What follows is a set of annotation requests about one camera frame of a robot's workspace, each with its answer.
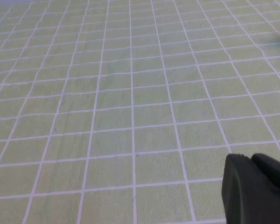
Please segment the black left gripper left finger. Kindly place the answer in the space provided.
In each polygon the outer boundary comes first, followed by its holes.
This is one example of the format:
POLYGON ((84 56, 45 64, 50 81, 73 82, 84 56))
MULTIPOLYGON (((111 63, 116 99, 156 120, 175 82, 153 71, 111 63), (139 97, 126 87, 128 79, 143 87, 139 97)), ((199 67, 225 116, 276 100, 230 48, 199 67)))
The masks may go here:
POLYGON ((228 224, 280 224, 280 189, 251 158, 226 156, 221 193, 228 224))

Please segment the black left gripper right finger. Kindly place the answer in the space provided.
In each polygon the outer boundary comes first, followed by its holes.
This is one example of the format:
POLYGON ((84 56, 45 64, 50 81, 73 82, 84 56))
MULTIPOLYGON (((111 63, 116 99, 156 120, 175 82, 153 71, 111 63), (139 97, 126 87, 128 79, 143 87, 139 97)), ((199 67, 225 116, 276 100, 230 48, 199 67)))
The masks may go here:
POLYGON ((280 162, 266 154, 257 153, 251 160, 269 179, 269 181, 280 189, 280 162))

